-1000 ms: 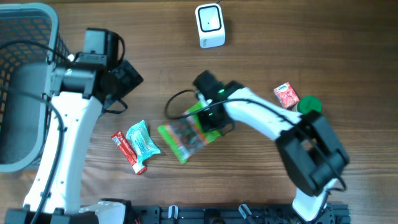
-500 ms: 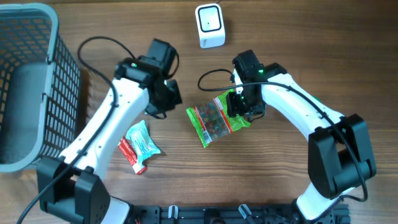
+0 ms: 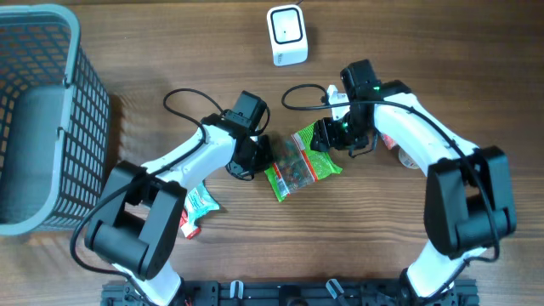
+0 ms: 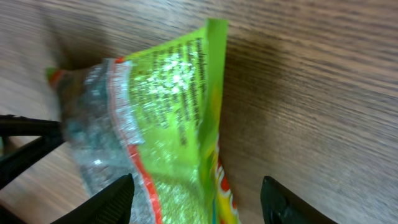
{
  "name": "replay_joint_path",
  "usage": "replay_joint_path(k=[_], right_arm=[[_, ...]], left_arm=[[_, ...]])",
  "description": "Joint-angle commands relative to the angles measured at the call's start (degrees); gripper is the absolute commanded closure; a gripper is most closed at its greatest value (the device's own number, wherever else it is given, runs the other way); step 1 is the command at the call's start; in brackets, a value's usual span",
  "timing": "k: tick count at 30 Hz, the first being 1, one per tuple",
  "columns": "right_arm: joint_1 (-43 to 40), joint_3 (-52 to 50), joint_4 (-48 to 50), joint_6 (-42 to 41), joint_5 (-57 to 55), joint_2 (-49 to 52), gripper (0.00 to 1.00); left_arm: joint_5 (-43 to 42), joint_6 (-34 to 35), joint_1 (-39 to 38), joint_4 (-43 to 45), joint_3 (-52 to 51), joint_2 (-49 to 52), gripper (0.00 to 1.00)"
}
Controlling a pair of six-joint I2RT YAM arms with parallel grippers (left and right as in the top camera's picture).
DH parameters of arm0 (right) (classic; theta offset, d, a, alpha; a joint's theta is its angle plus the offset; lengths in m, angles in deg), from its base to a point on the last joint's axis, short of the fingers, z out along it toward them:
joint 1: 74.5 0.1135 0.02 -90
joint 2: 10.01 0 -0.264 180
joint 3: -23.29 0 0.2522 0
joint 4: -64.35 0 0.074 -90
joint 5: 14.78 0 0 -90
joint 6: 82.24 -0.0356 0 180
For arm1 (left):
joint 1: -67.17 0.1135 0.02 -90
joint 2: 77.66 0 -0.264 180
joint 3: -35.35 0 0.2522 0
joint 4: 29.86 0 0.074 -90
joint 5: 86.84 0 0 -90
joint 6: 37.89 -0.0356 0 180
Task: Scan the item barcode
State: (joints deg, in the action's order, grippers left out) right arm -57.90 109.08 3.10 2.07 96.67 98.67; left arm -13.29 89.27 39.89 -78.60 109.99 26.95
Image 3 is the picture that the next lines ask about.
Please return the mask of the green gummy candy bag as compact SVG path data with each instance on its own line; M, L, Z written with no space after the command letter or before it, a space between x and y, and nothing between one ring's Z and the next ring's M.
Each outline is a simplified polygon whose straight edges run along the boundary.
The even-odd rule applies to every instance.
M310 124L291 135L271 139L274 162L265 174L278 202L307 185L342 172L327 152L310 149L314 130L314 124Z

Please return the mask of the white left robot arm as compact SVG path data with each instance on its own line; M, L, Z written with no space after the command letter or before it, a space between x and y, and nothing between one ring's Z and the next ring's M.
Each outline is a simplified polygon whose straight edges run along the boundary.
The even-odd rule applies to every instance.
M103 305L187 305L183 280L168 259L186 196L220 168L251 181L273 161L263 117L270 110L244 91L231 109L197 122L195 134L166 155L137 166L118 163L97 206L76 227L84 244L125 278L105 286Z

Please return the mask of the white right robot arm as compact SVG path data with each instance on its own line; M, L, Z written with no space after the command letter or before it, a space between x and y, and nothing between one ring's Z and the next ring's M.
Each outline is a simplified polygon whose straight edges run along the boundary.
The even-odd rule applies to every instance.
M314 125L310 146L355 158L387 135L424 172L428 242L404 270L397 302L435 302L470 263L495 262L501 239L516 230L507 156L458 137L403 82L381 82L367 59L348 65L340 77L345 92L323 97L321 106L332 115Z

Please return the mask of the small red white packet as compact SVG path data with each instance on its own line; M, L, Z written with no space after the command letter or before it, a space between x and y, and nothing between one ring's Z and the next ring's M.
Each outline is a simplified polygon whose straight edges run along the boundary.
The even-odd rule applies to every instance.
M392 150L395 146L398 145L398 143L394 139L392 139L390 136L388 136L385 133L381 134L381 138L383 143L389 150Z

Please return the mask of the green lid spice jar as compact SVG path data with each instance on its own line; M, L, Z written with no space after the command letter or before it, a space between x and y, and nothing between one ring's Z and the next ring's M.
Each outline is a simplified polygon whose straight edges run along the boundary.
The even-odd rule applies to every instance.
M399 148L398 157L400 163L404 167L407 167L409 169L419 169L417 163L402 148Z

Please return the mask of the mint green wipes pouch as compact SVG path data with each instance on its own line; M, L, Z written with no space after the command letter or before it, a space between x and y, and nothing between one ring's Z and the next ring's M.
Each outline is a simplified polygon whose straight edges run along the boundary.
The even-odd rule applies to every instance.
M211 211L218 211L221 206L215 201L204 182L199 183L186 194L184 202L188 223L195 225L196 221Z

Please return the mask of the red snack bar wrapper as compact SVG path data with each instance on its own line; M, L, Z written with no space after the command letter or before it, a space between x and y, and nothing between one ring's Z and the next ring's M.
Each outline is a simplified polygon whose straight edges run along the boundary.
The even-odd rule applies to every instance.
M201 228L189 222L188 213L184 209L179 221L179 229L187 240L192 240L201 233Z

